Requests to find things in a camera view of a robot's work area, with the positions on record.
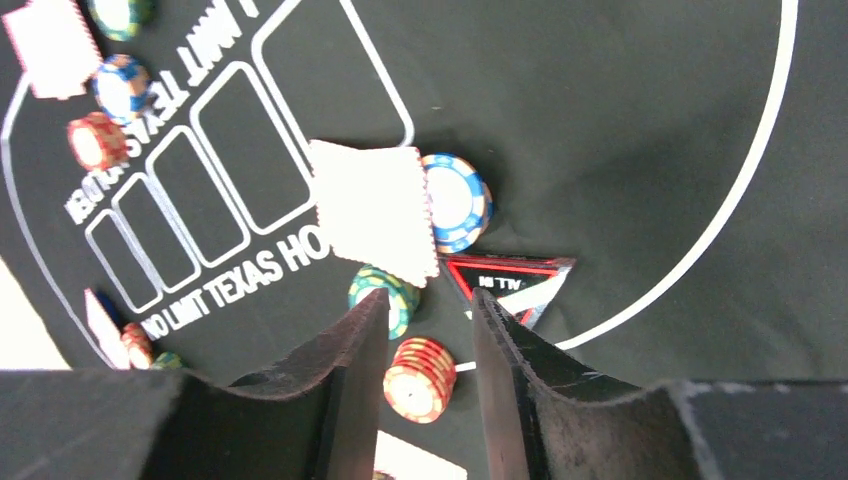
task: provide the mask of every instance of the triangular all in marker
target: triangular all in marker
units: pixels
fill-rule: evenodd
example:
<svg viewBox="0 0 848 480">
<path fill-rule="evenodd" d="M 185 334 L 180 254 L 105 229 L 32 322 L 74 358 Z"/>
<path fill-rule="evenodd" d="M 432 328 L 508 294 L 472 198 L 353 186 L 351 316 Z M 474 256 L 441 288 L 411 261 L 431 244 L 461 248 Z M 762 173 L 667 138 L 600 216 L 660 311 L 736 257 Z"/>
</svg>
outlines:
<svg viewBox="0 0 848 480">
<path fill-rule="evenodd" d="M 85 316 L 88 328 L 97 338 L 97 343 L 115 370 L 130 369 L 130 355 L 121 342 L 121 331 L 115 321 L 90 289 L 85 289 Z"/>
<path fill-rule="evenodd" d="M 527 328 L 533 328 L 556 296 L 573 258 L 537 258 L 507 255 L 444 255 L 443 270 L 453 281 L 471 318 L 471 291 L 488 290 Z"/>
</svg>

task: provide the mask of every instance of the black triangle marker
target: black triangle marker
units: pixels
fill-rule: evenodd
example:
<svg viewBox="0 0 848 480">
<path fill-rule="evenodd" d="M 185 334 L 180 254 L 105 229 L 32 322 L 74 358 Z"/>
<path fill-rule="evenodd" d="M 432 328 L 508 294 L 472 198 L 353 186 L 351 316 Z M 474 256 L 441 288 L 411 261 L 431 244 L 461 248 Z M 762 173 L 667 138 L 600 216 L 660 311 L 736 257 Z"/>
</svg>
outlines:
<svg viewBox="0 0 848 480">
<path fill-rule="evenodd" d="M 512 255 L 440 255 L 448 274 L 471 317 L 471 291 L 485 288 L 524 326 L 532 329 L 559 291 L 573 258 L 539 258 Z"/>
</svg>

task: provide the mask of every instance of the red poker chip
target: red poker chip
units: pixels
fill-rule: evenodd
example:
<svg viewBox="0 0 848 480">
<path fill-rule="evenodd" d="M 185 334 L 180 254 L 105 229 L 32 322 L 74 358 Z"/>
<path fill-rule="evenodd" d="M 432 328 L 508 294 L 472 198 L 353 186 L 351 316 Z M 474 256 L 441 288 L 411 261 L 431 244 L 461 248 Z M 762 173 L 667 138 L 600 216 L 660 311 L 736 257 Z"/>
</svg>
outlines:
<svg viewBox="0 0 848 480">
<path fill-rule="evenodd" d="M 403 366 L 412 368 L 417 370 L 421 374 L 426 375 L 432 380 L 436 389 L 438 389 L 439 395 L 443 399 L 445 407 L 447 407 L 453 390 L 452 386 L 448 384 L 447 378 L 445 378 L 444 373 L 420 360 L 408 357 L 397 359 L 395 362 L 392 363 L 392 366 Z"/>
<path fill-rule="evenodd" d="M 130 363 L 138 370 L 148 370 L 153 365 L 153 352 L 138 342 L 124 344 L 130 356 Z"/>
<path fill-rule="evenodd" d="M 153 349 L 153 344 L 150 342 L 150 337 L 147 336 L 147 332 L 145 332 L 144 328 L 137 323 L 128 323 L 124 327 L 124 333 L 121 335 L 121 340 L 125 343 L 132 340 L 145 346 L 148 350 Z"/>
<path fill-rule="evenodd" d="M 129 159 L 126 135 L 103 112 L 69 123 L 68 142 L 77 163 L 88 171 L 106 170 Z"/>
<path fill-rule="evenodd" d="M 398 415 L 415 423 L 432 423 L 444 413 L 448 402 L 437 383 L 420 368 L 392 365 L 383 377 L 383 393 Z"/>
<path fill-rule="evenodd" d="M 410 351 L 418 355 L 432 357 L 448 373 L 451 383 L 456 381 L 456 362 L 441 343 L 426 337 L 412 337 L 400 344 L 395 353 L 395 358 L 409 354 Z"/>
<path fill-rule="evenodd" d="M 426 347 L 410 348 L 407 346 L 402 350 L 398 349 L 398 352 L 395 354 L 394 361 L 397 362 L 400 360 L 421 362 L 430 368 L 437 370 L 445 378 L 445 382 L 448 387 L 453 387 L 453 384 L 456 382 L 456 371 L 449 367 L 445 358 L 434 354 Z"/>
</svg>

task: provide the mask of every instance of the black foam piece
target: black foam piece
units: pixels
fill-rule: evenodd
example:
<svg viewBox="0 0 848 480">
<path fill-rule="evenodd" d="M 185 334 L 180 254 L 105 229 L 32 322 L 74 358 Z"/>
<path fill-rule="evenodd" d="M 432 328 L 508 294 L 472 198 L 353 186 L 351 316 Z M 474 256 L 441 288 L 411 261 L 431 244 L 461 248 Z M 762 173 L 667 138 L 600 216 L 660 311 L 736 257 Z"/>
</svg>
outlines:
<svg viewBox="0 0 848 480">
<path fill-rule="evenodd" d="M 0 374 L 0 478 L 370 479 L 388 297 L 285 359 L 212 385 L 189 370 Z"/>
<path fill-rule="evenodd" d="M 848 478 L 848 383 L 677 380 L 588 368 L 475 290 L 493 479 Z"/>
</svg>

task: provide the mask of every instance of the white curved line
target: white curved line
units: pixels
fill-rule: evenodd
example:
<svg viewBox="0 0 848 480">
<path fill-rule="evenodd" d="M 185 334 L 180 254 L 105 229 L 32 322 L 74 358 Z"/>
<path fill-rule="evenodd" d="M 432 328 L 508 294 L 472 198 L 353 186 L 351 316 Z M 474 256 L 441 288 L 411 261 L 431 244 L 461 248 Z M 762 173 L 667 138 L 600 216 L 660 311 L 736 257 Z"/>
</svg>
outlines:
<svg viewBox="0 0 848 480">
<path fill-rule="evenodd" d="M 44 263 L 44 258 L 42 258 L 41 252 L 39 252 L 38 247 L 35 245 L 35 240 L 32 238 L 32 233 L 29 230 L 29 225 L 27 225 L 26 217 L 21 209 L 21 202 L 18 198 L 18 188 L 15 185 L 15 176 L 12 172 L 12 150 L 9 146 L 9 137 L 12 135 L 12 128 L 15 126 L 15 118 L 17 118 L 18 112 L 21 110 L 21 104 L 23 104 L 29 86 L 29 76 L 26 72 L 24 72 L 18 80 L 18 86 L 15 88 L 15 94 L 12 96 L 12 101 L 9 103 L 9 109 L 6 111 L 6 117 L 3 119 L 3 130 L 0 131 L 0 157 L 2 157 L 3 160 L 3 177 L 6 180 L 6 189 L 9 192 L 9 199 L 12 201 L 12 209 L 14 210 L 15 217 L 17 217 L 18 223 L 21 226 L 21 233 L 24 234 L 24 239 L 26 239 L 30 251 L 32 251 L 32 256 L 35 257 L 35 262 L 41 269 L 41 273 L 44 274 L 44 279 L 47 280 L 50 288 L 53 289 L 53 293 L 56 294 L 56 297 L 59 298 L 59 302 L 68 312 L 68 316 L 71 317 L 71 320 L 73 320 L 77 325 L 82 336 L 85 337 L 85 340 L 94 352 L 101 360 L 103 360 L 104 363 L 106 363 L 106 365 L 114 368 L 112 362 L 100 349 L 100 345 L 91 338 L 91 335 L 88 334 L 88 331 L 82 325 L 80 319 L 74 313 L 73 309 L 71 309 L 68 299 L 65 298 L 65 295 L 59 289 L 59 285 L 57 285 L 56 281 L 53 279 L 53 275 L 50 274 L 50 270 L 47 269 L 47 265 Z"/>
<path fill-rule="evenodd" d="M 771 78 L 771 86 L 769 87 L 766 104 L 763 108 L 763 116 L 760 119 L 760 124 L 757 127 L 757 133 L 754 134 L 754 140 L 751 142 L 751 148 L 748 150 L 748 156 L 745 158 L 745 163 L 730 187 L 730 191 L 724 202 L 719 207 L 712 221 L 710 221 L 704 233 L 698 238 L 692 248 L 686 252 L 686 255 L 680 259 L 680 262 L 671 269 L 662 280 L 659 281 L 641 298 L 633 302 L 632 305 L 619 312 L 609 320 L 597 325 L 585 332 L 572 337 L 568 340 L 556 344 L 562 350 L 569 350 L 579 347 L 586 342 L 594 340 L 601 335 L 621 326 L 624 322 L 636 316 L 639 312 L 656 301 L 660 296 L 668 291 L 683 275 L 692 268 L 692 265 L 701 258 L 701 255 L 709 248 L 710 244 L 718 236 L 724 225 L 730 219 L 742 196 L 745 194 L 757 167 L 760 165 L 760 160 L 763 158 L 766 146 L 768 145 L 771 133 L 774 130 L 774 125 L 777 122 L 777 115 L 780 112 L 780 105 L 783 102 L 783 95 L 786 92 L 786 83 L 789 79 L 789 70 L 792 66 L 792 52 L 795 48 L 795 29 L 798 21 L 798 0 L 783 0 L 780 14 L 780 33 L 777 41 L 777 53 L 775 55 L 774 73 Z M 476 368 L 474 362 L 463 363 L 457 365 L 458 372 L 473 370 Z"/>
</svg>

